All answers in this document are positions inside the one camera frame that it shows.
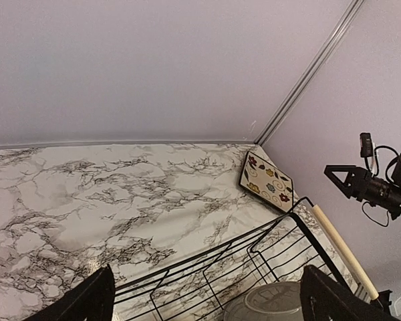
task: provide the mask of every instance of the gray bowl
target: gray bowl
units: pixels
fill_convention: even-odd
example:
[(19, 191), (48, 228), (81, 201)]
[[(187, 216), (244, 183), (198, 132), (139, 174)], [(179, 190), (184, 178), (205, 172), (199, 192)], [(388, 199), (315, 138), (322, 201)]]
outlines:
[(225, 306), (224, 321), (303, 321), (299, 282), (252, 289)]

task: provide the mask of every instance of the flower pattern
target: flower pattern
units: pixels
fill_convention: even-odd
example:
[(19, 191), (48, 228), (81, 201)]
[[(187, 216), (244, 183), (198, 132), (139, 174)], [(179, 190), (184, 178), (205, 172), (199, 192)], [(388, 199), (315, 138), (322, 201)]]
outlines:
[(248, 162), (249, 162), (251, 165), (253, 165), (254, 167), (255, 167), (255, 165), (257, 165), (256, 159), (255, 159), (254, 157), (252, 157), (252, 156), (249, 156), (249, 157), (248, 157)]
[(249, 183), (248, 188), (257, 194), (260, 193), (260, 188), (256, 184)]
[(288, 196), (285, 195), (285, 194), (283, 194), (283, 193), (279, 194), (279, 198), (280, 198), (281, 201), (283, 201), (283, 202), (288, 202), (288, 201), (289, 201)]
[(267, 183), (266, 185), (267, 189), (270, 190), (272, 193), (276, 191), (275, 187), (272, 184)]

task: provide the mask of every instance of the camera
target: camera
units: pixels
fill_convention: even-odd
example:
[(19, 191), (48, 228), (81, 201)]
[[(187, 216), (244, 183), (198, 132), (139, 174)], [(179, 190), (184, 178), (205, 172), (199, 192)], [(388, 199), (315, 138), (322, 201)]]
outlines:
[[(365, 200), (372, 207), (383, 207), (388, 210), (391, 219), (395, 220), (401, 215), (401, 154), (386, 145), (374, 147), (369, 133), (362, 133), (360, 139), (361, 157), (366, 161), (366, 169), (355, 165), (327, 165), (324, 174), (347, 198), (354, 197), (359, 202)], [(396, 155), (386, 167), (386, 181), (378, 177), (377, 150), (381, 148), (391, 150)], [(376, 161), (377, 173), (370, 170), (368, 158)], [(388, 171), (394, 165), (394, 171), (389, 177)], [(347, 173), (346, 179), (341, 181), (336, 173)]]

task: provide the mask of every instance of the decorative tile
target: decorative tile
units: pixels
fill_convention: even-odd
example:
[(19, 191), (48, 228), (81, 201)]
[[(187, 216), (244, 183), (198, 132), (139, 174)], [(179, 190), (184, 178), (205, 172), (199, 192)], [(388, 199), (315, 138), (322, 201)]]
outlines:
[(253, 152), (247, 153), (239, 185), (284, 212), (294, 204), (291, 177)]

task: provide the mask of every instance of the wooden handle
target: wooden handle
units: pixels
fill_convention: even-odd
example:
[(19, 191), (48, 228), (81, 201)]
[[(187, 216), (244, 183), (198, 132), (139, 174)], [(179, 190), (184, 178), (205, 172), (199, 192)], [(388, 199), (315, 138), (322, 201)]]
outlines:
[(379, 293), (377, 292), (373, 283), (370, 281), (366, 272), (364, 271), (350, 248), (346, 245), (345, 241), (337, 232), (336, 228), (331, 224), (328, 217), (324, 214), (324, 212), (319, 208), (318, 205), (315, 205), (312, 211), (313, 215), (318, 220), (318, 223), (325, 230), (334, 245), (338, 248), (338, 251), (343, 256), (343, 259), (347, 262), (348, 265), (350, 265), (349, 269), (355, 273), (356, 277), (366, 289), (370, 298), (372, 300), (377, 299), (379, 297)]

